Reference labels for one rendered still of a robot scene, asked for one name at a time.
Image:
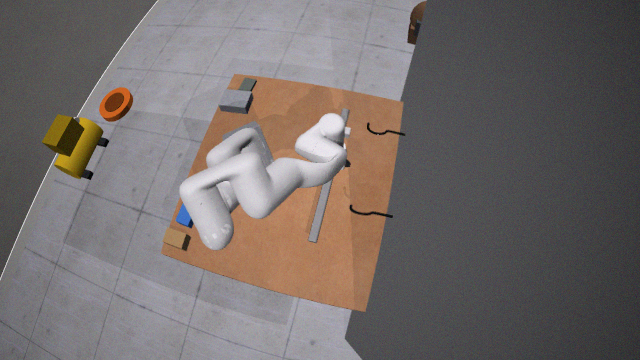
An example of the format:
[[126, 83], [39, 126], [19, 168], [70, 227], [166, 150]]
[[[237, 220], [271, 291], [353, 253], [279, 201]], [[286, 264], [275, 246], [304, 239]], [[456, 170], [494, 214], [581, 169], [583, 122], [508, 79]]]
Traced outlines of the dark grey wall panel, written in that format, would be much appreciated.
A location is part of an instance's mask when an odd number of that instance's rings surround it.
[[345, 340], [356, 324], [362, 360], [640, 360], [640, 0], [423, 15], [388, 245]]

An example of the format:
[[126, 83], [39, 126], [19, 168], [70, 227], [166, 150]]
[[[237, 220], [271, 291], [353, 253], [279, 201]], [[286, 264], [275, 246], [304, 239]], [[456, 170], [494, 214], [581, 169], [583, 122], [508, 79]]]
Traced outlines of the blue rectangular block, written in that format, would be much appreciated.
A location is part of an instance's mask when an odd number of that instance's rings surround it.
[[184, 226], [188, 225], [186, 227], [189, 227], [189, 228], [192, 228], [192, 226], [194, 224], [192, 222], [192, 220], [191, 220], [191, 217], [190, 217], [188, 211], [185, 209], [184, 204], [182, 204], [182, 206], [180, 208], [180, 211], [178, 213], [178, 216], [177, 216], [175, 221], [178, 222], [181, 225], [184, 225]]

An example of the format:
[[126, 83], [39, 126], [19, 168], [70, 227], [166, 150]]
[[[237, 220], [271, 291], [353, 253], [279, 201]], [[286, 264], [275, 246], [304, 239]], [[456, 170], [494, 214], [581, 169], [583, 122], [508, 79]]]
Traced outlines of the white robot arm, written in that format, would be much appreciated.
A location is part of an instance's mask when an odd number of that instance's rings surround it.
[[230, 214], [239, 204], [250, 217], [262, 219], [297, 188], [328, 183], [347, 160], [343, 134], [349, 138], [350, 131], [340, 115], [322, 116], [295, 143], [295, 151], [311, 162], [282, 157], [271, 163], [253, 128], [241, 129], [215, 146], [206, 157], [208, 168], [184, 180], [179, 188], [204, 245], [221, 250], [231, 242], [234, 225]]

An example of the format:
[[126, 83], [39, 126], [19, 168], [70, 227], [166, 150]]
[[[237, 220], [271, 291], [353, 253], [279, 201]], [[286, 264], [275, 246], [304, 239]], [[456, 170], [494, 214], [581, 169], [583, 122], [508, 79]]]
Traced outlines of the brown rectangular box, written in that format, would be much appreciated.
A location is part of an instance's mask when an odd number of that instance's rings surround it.
[[169, 243], [168, 245], [176, 248], [180, 247], [181, 250], [183, 249], [184, 251], [187, 251], [190, 239], [191, 237], [186, 233], [167, 227], [164, 238], [163, 238], [163, 242], [166, 244]]

